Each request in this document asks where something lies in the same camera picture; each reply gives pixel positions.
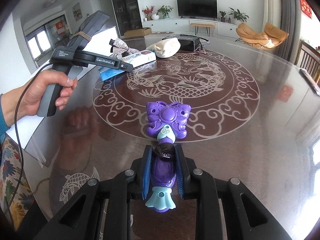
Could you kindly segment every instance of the purple toy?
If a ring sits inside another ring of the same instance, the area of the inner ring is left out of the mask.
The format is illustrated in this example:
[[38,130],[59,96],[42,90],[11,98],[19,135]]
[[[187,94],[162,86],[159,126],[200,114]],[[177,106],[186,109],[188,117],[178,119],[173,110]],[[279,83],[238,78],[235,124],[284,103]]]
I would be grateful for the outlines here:
[[171,126],[176,138],[187,136],[186,123],[191,106],[174,102],[170,105],[163,101],[149,102],[146,105],[149,120],[147,133],[151,137],[157,136],[159,130],[168,124]]
[[176,207],[172,198],[172,187],[176,180],[174,145],[176,137],[185,138],[187,119],[191,107],[178,102],[170,105],[162,101],[147,103],[149,127],[147,133],[157,136],[158,146],[153,151],[151,183],[153,194],[146,202],[147,207],[157,212],[166,212]]

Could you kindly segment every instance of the small box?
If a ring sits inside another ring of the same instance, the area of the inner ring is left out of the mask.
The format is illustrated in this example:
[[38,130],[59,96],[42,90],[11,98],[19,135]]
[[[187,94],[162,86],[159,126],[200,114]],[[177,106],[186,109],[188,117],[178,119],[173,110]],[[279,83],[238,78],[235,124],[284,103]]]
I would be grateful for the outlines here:
[[121,60],[132,64],[133,67],[137,67],[156,60],[156,54],[149,50],[143,50],[129,56],[122,57]]
[[108,67],[101,67],[99,68],[99,72],[100,72],[100,77],[102,79],[102,81],[105,81],[109,78],[112,78],[122,72],[124,72],[124,70],[117,70],[117,69],[113,69],[113,68],[108,68]]
[[152,33],[151,28],[146,27],[146,28],[126,31],[124,33],[124,37],[125,38],[130,38],[130,37],[138,37],[138,36],[147,36],[150,33]]
[[[132,64],[133,67],[137,67],[137,66],[141,66],[143,64],[156,60],[156,54],[149,50],[143,50],[143,51],[139,51],[137,53],[131,54],[129,56],[122,57],[121,60]],[[108,68],[108,67],[100,67],[99,72],[100,72],[100,77],[102,81],[105,81],[109,78],[112,78],[124,72],[124,70],[121,70],[121,69],[117,70],[117,69]]]

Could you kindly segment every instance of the black case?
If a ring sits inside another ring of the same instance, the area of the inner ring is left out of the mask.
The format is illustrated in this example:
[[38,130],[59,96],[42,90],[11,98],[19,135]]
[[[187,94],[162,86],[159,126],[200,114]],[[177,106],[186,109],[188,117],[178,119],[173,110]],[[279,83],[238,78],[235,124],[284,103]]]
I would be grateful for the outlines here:
[[163,38],[163,40],[165,39],[171,39],[171,38],[177,38],[178,41],[181,44],[180,50],[184,50],[184,51],[197,51],[199,49],[202,49],[202,44],[200,39],[200,37],[197,36],[189,36],[189,35],[169,35],[165,38]]

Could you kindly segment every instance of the flower vase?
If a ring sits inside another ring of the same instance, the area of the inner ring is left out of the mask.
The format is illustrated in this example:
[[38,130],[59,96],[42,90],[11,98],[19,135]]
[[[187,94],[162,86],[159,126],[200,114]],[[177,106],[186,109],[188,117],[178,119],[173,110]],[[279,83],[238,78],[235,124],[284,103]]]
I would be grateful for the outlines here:
[[156,13],[151,15],[151,19],[153,19],[153,20],[159,20],[159,18],[160,18],[160,15],[158,15]]

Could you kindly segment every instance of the floral patterned cloth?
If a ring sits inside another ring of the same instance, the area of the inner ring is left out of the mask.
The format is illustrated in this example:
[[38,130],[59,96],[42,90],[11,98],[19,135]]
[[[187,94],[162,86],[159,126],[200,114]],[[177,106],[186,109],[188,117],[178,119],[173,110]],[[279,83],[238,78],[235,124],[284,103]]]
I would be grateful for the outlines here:
[[[8,136],[2,140],[0,138],[0,160],[0,207],[4,211],[15,191],[21,172],[19,147]],[[35,198],[23,172],[20,186],[10,206],[10,222],[15,230],[18,229],[34,201]]]

